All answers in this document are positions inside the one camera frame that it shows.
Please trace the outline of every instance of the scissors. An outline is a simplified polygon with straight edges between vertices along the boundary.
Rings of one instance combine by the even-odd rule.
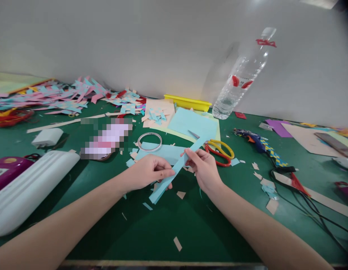
[[[193,136],[194,136],[195,138],[199,139],[199,136],[198,136],[197,134],[191,132],[190,130],[188,130],[188,131],[189,131],[191,134],[193,134]],[[213,149],[211,149],[211,148],[209,147],[209,144],[212,145],[212,146],[214,146],[215,148],[217,148],[217,149],[220,151],[220,153],[218,153],[218,152],[214,151]],[[228,149],[228,151],[229,151],[229,153],[230,153],[230,156],[229,156],[227,153],[225,153],[225,152],[219,147],[219,145],[217,145],[217,144],[221,144],[221,145],[224,146],[226,149]],[[210,151],[210,152],[212,152],[213,154],[215,154],[215,155],[217,155],[217,156],[221,156],[222,158],[225,158],[225,159],[228,161],[228,163],[221,163],[221,162],[219,162],[219,161],[215,161],[215,163],[216,163],[218,166],[221,166],[221,167],[228,167],[228,166],[230,166],[230,164],[231,164],[231,159],[234,158],[234,152],[233,152],[233,150],[232,150],[226,143],[224,143],[224,142],[222,142],[222,141],[217,141],[217,140],[213,140],[213,139],[210,140],[210,141],[206,141],[206,142],[205,142],[205,151],[208,152],[208,153],[209,153],[209,151]]]

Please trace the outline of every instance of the red scissors handle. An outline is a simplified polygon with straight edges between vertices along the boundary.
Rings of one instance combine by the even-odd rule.
[[[217,155],[217,156],[221,156],[222,158],[225,158],[225,159],[228,161],[228,163],[221,163],[221,162],[219,162],[219,161],[215,161],[215,163],[216,163],[218,166],[221,166],[221,167],[229,167],[229,166],[230,166],[230,164],[231,164],[230,159],[229,159],[227,156],[223,155],[222,153],[218,153],[217,151],[211,149],[211,148],[209,147],[208,144],[205,144],[205,151],[208,152],[208,153],[209,153],[209,151],[210,151],[210,152],[212,152],[213,154],[215,154],[215,155]]]

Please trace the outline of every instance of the power adapter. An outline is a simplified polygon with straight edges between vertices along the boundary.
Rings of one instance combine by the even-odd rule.
[[[31,142],[36,148],[53,146],[59,141],[63,131],[59,128],[44,129],[38,136]]]

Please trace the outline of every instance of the hand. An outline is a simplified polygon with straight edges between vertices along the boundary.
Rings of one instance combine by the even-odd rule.
[[[126,194],[142,189],[154,181],[161,182],[164,178],[173,175],[175,175],[174,170],[164,158],[149,154],[118,175],[120,190]]]
[[[199,187],[205,192],[214,190],[223,182],[216,167],[215,158],[204,150],[193,152],[190,148],[184,150],[189,156],[186,166],[193,168]]]

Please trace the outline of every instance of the left hand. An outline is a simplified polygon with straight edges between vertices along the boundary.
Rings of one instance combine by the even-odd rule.
[[[118,177],[121,179],[121,190],[128,193],[142,189],[154,181],[161,182],[164,178],[175,175],[171,165],[164,158],[152,154],[146,155],[136,164],[126,169]]]

